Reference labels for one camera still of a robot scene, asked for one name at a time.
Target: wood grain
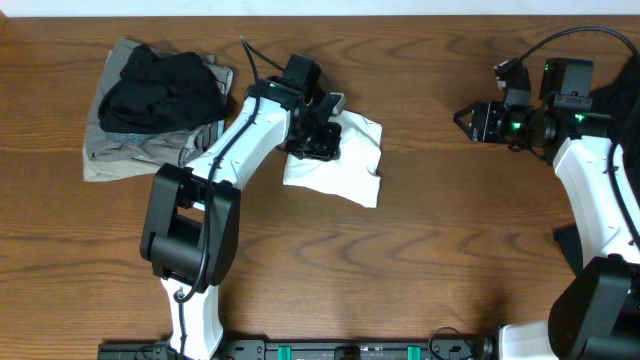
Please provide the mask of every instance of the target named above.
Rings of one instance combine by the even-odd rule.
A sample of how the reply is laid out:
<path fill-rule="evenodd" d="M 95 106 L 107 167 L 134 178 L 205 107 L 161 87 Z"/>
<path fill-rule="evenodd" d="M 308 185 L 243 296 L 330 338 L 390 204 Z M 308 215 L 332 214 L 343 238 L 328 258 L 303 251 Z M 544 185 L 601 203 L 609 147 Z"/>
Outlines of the wood grain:
<path fill-rule="evenodd" d="M 4 15 L 2 10 L 0 10 L 0 32 L 2 31 L 2 28 L 4 27 L 4 23 L 6 21 L 7 21 L 7 17 Z"/>
<path fill-rule="evenodd" d="M 551 237 L 573 219 L 563 188 L 533 156 L 470 144 L 452 114 L 500 98 L 493 65 L 586 24 L 640 40 L 637 17 L 11 19 L 0 33 L 0 357 L 90 359 L 103 341 L 171 332 L 138 253 L 152 177 L 82 181 L 87 113 L 119 36 L 218 55 L 239 101 L 252 81 L 239 35 L 281 64 L 311 56 L 350 110 L 383 125 L 378 209 L 282 186 L 281 153 L 262 164 L 221 287 L 226 329 L 424 339 L 545 318 L 572 280 Z M 594 59 L 602 85 L 628 54 L 601 34 L 557 40 L 527 61 L 534 91 L 550 56 Z"/>

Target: green clamp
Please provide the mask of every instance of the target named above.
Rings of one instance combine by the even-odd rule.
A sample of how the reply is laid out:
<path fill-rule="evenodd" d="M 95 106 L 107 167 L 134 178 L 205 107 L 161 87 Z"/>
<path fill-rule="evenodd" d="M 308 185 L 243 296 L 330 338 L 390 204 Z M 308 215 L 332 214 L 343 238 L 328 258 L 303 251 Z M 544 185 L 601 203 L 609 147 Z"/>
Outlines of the green clamp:
<path fill-rule="evenodd" d="M 409 346 L 407 348 L 407 360 L 420 360 L 420 347 Z"/>
<path fill-rule="evenodd" d="M 291 346 L 278 346 L 278 360 L 291 360 Z"/>

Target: white towel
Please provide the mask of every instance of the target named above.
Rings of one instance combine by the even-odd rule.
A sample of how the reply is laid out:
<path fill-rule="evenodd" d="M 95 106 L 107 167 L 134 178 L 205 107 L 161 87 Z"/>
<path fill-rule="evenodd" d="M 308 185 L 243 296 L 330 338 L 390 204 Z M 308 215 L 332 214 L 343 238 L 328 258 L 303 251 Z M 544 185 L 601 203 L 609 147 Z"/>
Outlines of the white towel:
<path fill-rule="evenodd" d="M 289 155 L 283 184 L 342 196 L 364 207 L 375 208 L 380 190 L 376 169 L 380 161 L 382 126 L 349 111 L 329 121 L 342 126 L 340 158 L 324 162 L 299 160 Z"/>

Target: black cloth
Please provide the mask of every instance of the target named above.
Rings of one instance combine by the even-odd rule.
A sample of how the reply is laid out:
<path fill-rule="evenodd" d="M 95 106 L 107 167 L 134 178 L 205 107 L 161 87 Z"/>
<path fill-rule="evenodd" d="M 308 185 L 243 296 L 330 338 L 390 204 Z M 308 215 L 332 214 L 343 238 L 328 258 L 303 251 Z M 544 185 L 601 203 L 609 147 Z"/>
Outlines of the black cloth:
<path fill-rule="evenodd" d="M 640 94 L 640 64 L 631 58 L 622 72 L 611 84 L 596 89 L 591 93 L 593 106 L 591 112 L 611 115 L 613 121 L 609 127 L 609 135 L 616 137 L 624 121 L 631 114 L 632 107 Z M 629 131 L 620 139 L 624 150 L 624 167 L 631 189 L 640 202 L 640 119 L 634 118 Z"/>
<path fill-rule="evenodd" d="M 98 109 L 105 132 L 193 130 L 225 117 L 217 80 L 193 52 L 158 58 L 140 45 L 133 49 L 120 78 Z"/>

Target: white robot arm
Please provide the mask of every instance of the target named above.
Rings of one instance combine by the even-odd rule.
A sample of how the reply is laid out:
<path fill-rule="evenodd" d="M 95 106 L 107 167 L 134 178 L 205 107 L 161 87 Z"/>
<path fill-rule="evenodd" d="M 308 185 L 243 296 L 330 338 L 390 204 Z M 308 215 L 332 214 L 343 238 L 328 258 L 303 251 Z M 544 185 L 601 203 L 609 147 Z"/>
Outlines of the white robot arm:
<path fill-rule="evenodd" d="M 241 190 L 264 158 L 285 141 L 285 152 L 301 158 L 339 156 L 341 129 L 328 120 L 340 114 L 345 97 L 324 93 L 319 74 L 311 60 L 293 55 L 282 77 L 248 89 L 240 115 L 211 149 L 185 169 L 164 165 L 156 174 L 140 250 L 167 291 L 173 322 L 169 345 L 176 353 L 208 360 L 220 344 L 217 285 L 235 256 Z M 178 215 L 176 206 L 204 209 L 207 178 L 216 163 L 207 239 L 202 224 Z M 201 283 L 198 264 L 205 274 Z M 175 294 L 190 293 L 192 286 L 190 299 L 177 301 Z"/>
<path fill-rule="evenodd" d="M 553 161 L 556 175 L 569 195 L 579 233 L 577 246 L 582 251 L 584 266 L 596 257 L 614 254 L 626 262 L 640 264 L 640 251 L 631 241 L 606 172 L 610 147 L 611 140 L 606 138 L 566 139 Z M 622 165 L 622 148 L 618 147 L 615 154 L 618 186 L 631 217 L 638 224 L 640 210 Z M 566 316 L 567 322 L 572 321 L 568 312 Z M 548 320 L 503 327 L 498 336 L 498 349 L 501 360 L 558 359 L 551 346 Z"/>
<path fill-rule="evenodd" d="M 536 155 L 534 148 L 544 151 L 538 157 L 553 166 L 576 219 L 574 229 L 554 235 L 578 275 L 555 302 L 548 320 L 500 329 L 498 357 L 636 359 L 640 334 L 637 328 L 627 328 L 637 325 L 639 310 L 629 304 L 640 302 L 640 244 L 630 231 L 640 225 L 640 209 L 625 173 L 622 148 L 608 137 L 611 118 L 590 113 L 593 63 L 548 59 L 540 109 L 528 105 L 531 87 L 520 60 L 495 70 L 504 100 L 477 102 L 458 112 L 454 121 L 471 140 L 507 143 L 512 150 Z"/>

